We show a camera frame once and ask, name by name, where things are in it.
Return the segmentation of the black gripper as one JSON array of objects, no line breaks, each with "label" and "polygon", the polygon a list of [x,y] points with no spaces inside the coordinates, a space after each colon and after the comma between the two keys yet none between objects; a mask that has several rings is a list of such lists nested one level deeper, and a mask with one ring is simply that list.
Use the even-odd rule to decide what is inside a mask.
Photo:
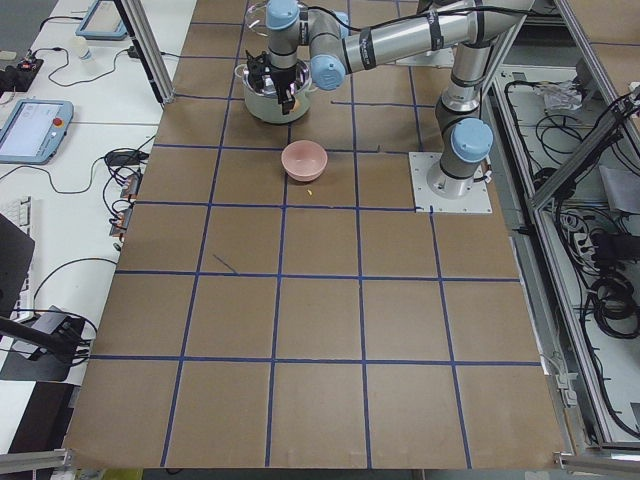
[{"label": "black gripper", "polygon": [[296,98],[292,93],[297,81],[297,67],[278,68],[272,66],[270,76],[274,87],[279,92],[279,104],[283,115],[289,115],[296,106]]}]

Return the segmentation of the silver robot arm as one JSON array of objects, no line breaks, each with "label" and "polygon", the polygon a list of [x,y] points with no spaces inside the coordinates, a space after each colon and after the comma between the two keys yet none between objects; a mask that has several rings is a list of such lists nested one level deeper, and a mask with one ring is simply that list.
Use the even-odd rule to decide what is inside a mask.
[{"label": "silver robot arm", "polygon": [[471,156],[457,137],[466,120],[480,117],[481,85],[496,38],[523,20],[531,7],[529,1],[437,1],[414,15],[357,29],[331,10],[269,1],[266,65],[276,109],[287,115],[294,107],[301,46],[310,51],[313,82],[325,91],[340,87],[349,74],[455,47],[450,82],[436,108],[445,145],[439,170],[447,179],[467,180],[486,156]]}]

